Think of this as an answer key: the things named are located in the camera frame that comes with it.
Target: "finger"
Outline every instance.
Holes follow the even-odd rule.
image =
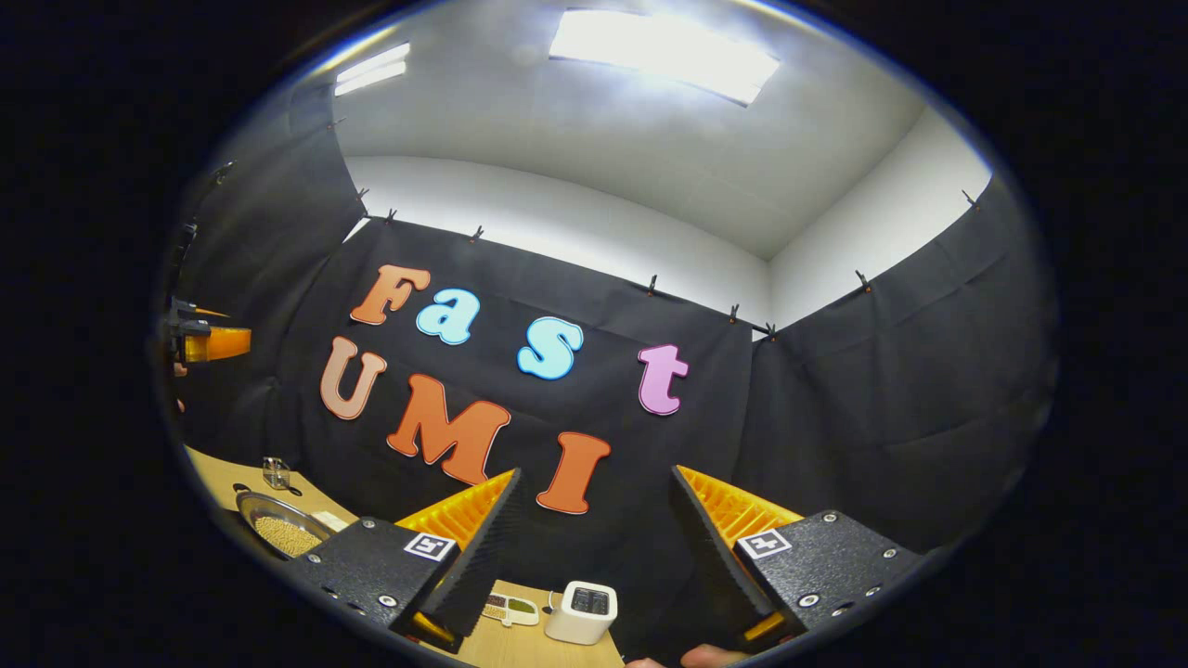
[[[738,663],[750,656],[741,651],[727,651],[712,644],[697,645],[684,653],[681,657],[681,666],[684,668],[722,668],[731,663]]]

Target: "orange object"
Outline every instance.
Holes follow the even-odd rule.
[[[346,336],[335,336],[330,342],[330,359],[326,361],[326,370],[322,371],[322,383],[320,385],[322,403],[330,412],[342,420],[354,420],[364,412],[367,405],[367,397],[371,396],[372,385],[375,377],[387,370],[387,360],[375,353],[364,353],[364,370],[355,380],[355,390],[349,399],[343,399],[339,393],[339,384],[342,382],[342,373],[347,370],[347,363],[359,353],[355,346]]]
[[[241,355],[252,349],[252,330],[211,327],[209,336],[185,338],[185,361],[214,361]]]
[[[405,456],[417,456],[417,433],[425,464],[442,462],[442,472],[470,485],[487,479],[487,454],[495,435],[511,422],[512,414],[491,402],[474,402],[454,420],[446,409],[446,386],[423,373],[409,377],[412,396],[404,409],[400,427],[388,435],[387,445]]]
[[[419,612],[417,612],[416,615],[412,616],[412,625],[416,626],[417,629],[419,629],[419,630],[422,630],[422,631],[424,631],[424,632],[426,632],[426,634],[436,637],[437,639],[444,642],[446,644],[453,644],[454,643],[454,634],[447,631],[446,629],[438,626],[437,624],[434,624],[428,617],[425,617],[424,615],[422,615]]]
[[[611,454],[611,445],[594,436],[565,431],[557,436],[561,464],[549,489],[536,496],[536,502],[550,510],[582,515],[589,510],[586,487],[594,475],[598,460]]]
[[[405,269],[386,264],[379,267],[379,278],[372,285],[364,303],[350,311],[350,320],[367,324],[383,324],[387,320],[387,310],[399,310],[412,294],[412,288],[424,290],[429,286],[429,272],[423,269]]]
[[[696,492],[697,500],[731,549],[734,549],[734,543],[741,537],[804,519],[786,508],[704,473],[681,465],[676,468]]]
[[[424,531],[443,538],[457,541],[459,549],[465,550],[470,538],[494,508],[499,496],[511,483],[512,473],[507,471],[468,490],[447,497],[429,508],[418,510],[396,523],[412,531]]]

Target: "ceiling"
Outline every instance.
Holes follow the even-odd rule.
[[[676,12],[781,61],[741,107],[682,83],[548,57],[550,0],[440,2],[335,73],[409,42],[407,71],[335,100],[343,155],[549,176],[637,202],[769,260],[903,138],[923,101],[847,46],[729,1],[584,0]]]

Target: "table surface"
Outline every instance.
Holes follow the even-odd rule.
[[[330,497],[322,493],[311,485],[301,473],[293,471],[289,475],[289,486],[296,487],[302,496],[296,496],[284,490],[273,490],[264,481],[260,467],[232,464],[206,454],[190,447],[185,448],[198,478],[210,491],[215,502],[227,509],[235,510],[234,489],[236,483],[247,485],[253,492],[261,492],[287,503],[289,505],[307,513],[330,512],[346,524],[359,519],[349,510],[342,508]],[[494,593],[513,595],[527,599],[536,604],[538,609],[549,605],[549,592],[504,580],[495,580]],[[561,592],[552,597],[555,603],[560,603]],[[611,638],[611,634],[604,634],[598,643],[592,645],[579,645],[555,641],[544,635],[544,625],[549,616],[541,611],[541,622],[533,626],[512,624],[508,629],[498,619],[479,617],[479,623],[466,641],[457,655],[438,650],[429,644],[422,647],[438,651],[447,656],[453,656],[479,668],[512,668],[522,666],[569,666],[574,668],[621,668],[623,658]]]

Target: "ceiling light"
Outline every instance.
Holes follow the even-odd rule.
[[[759,49],[674,17],[569,10],[549,48],[552,58],[640,70],[750,105],[779,67]]]
[[[346,95],[352,90],[358,90],[364,86],[371,86],[377,81],[384,81],[385,78],[392,78],[393,76],[402,75],[404,74],[405,69],[406,68],[404,61],[399,61],[388,65],[380,65],[362,76],[356,76],[350,81],[339,86],[337,88],[334,89],[334,96],[337,97],[339,95]]]
[[[380,42],[387,39],[388,36],[391,36],[392,32],[394,32],[394,31],[396,31],[396,26],[391,25],[391,26],[387,26],[385,29],[378,30],[378,31],[373,32],[372,34],[368,34],[367,37],[356,39],[352,44],[348,44],[348,45],[343,46],[342,49],[339,49],[339,51],[334,56],[331,56],[330,58],[328,58],[321,65],[317,65],[316,68],[314,68],[314,70],[310,73],[310,75],[311,76],[321,76],[321,75],[326,74],[327,71],[337,69],[337,67],[341,65],[342,63],[349,61],[350,58],[354,58],[356,55],[359,55],[359,53],[361,53],[361,52],[371,49],[372,46],[379,44]]]
[[[402,59],[402,58],[404,58],[405,56],[409,55],[409,49],[410,49],[409,48],[409,43],[405,42],[404,44],[400,44],[399,46],[397,46],[394,49],[388,49],[387,51],[384,51],[383,53],[372,56],[371,58],[367,58],[366,61],[362,61],[362,62],[360,62],[356,65],[352,65],[352,67],[342,70],[342,73],[339,74],[339,77],[335,78],[335,81],[337,83],[342,83],[343,81],[349,81],[349,80],[352,80],[352,78],[354,78],[356,76],[364,75],[364,74],[366,74],[366,73],[368,73],[368,71],[371,71],[371,70],[373,70],[373,69],[375,69],[375,68],[378,68],[380,65],[385,65],[387,63],[391,63],[391,62],[394,62],[394,61],[399,61],[399,59]]]

